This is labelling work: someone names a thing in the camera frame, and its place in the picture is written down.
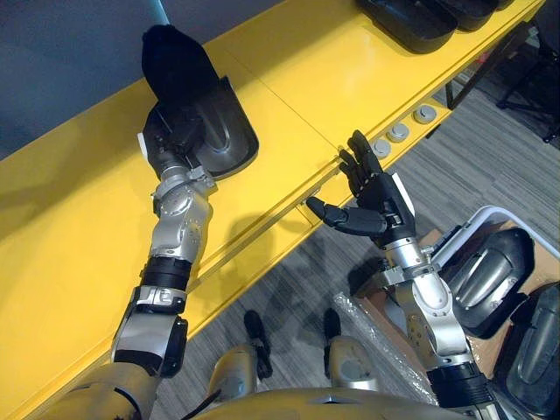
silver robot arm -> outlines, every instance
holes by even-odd
[[[192,168],[157,145],[148,145],[147,158],[161,180],[153,194],[159,221],[141,283],[113,339],[111,362],[77,381],[40,418],[148,419],[161,379],[181,368],[187,323],[179,315],[191,267],[204,248],[212,215],[207,197],[215,183],[202,166]]]
[[[382,170],[359,131],[348,145],[354,157],[342,150],[339,168],[348,177],[358,207],[338,208],[316,197],[307,200],[308,207],[328,226],[369,236],[385,253],[385,267],[372,281],[404,311],[409,343],[427,371],[439,405],[478,419],[498,419],[487,379],[453,315],[452,294],[431,263],[431,251],[418,247],[408,194]]]

round knob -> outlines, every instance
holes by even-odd
[[[406,137],[409,136],[409,133],[410,133],[409,128],[406,125],[404,125],[402,122],[399,122],[397,125],[393,126],[393,128],[388,131],[387,137],[389,138],[389,140],[395,143],[400,143]]]
[[[414,111],[414,119],[417,120],[421,124],[431,123],[436,119],[438,113],[436,110],[431,107],[430,105],[423,105]]]
[[[383,138],[380,138],[375,140],[372,150],[379,159],[386,158],[391,152],[391,143]]]

yellow shelf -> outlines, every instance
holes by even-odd
[[[403,119],[410,137],[382,161],[394,163],[449,115],[433,102],[438,120],[423,126],[410,111],[541,2],[517,0],[423,56],[350,0],[290,0],[206,44],[261,149],[210,197],[189,336],[319,226],[307,196],[347,201],[336,156],[354,129],[378,137]],[[136,143],[154,102],[140,80],[0,162],[1,418],[30,413],[109,350],[156,223],[157,180]]]
[[[534,12],[516,0],[477,31],[456,31],[435,52],[412,54],[372,24],[355,0],[297,0],[219,42],[334,146],[384,130]]]

black shoe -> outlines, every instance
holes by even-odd
[[[325,355],[323,363],[325,364],[325,376],[330,378],[329,374],[329,354],[331,352],[331,340],[342,334],[340,328],[339,314],[333,308],[329,308],[323,315],[323,332],[325,333]]]
[[[272,376],[272,366],[270,365],[270,343],[264,332],[264,325],[261,317],[256,311],[247,311],[243,317],[243,323],[247,330],[251,345],[256,351],[256,375],[259,380]]]

cable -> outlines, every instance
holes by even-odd
[[[189,418],[193,418],[194,416],[199,414],[203,409],[209,406],[216,398],[218,398],[218,396],[220,396],[220,394],[221,394],[221,389],[218,389],[213,394],[207,396],[206,399],[203,402],[201,402],[196,409],[194,409],[189,414],[181,418],[181,420],[189,420]]]

